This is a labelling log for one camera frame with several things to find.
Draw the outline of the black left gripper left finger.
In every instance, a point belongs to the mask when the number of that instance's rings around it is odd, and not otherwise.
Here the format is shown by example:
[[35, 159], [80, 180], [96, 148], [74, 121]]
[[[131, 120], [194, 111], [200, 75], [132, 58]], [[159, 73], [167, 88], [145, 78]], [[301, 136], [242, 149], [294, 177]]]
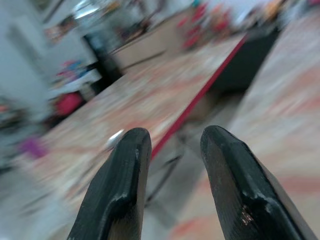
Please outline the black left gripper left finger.
[[141, 239], [151, 158], [149, 132], [127, 131], [91, 180], [67, 238]]

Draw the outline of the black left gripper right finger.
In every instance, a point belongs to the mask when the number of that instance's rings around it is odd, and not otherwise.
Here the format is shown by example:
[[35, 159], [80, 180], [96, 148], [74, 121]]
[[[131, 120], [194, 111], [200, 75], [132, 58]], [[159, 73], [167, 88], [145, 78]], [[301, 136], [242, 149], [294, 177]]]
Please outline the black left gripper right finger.
[[226, 240], [317, 239], [276, 177], [248, 145], [218, 125], [200, 150]]

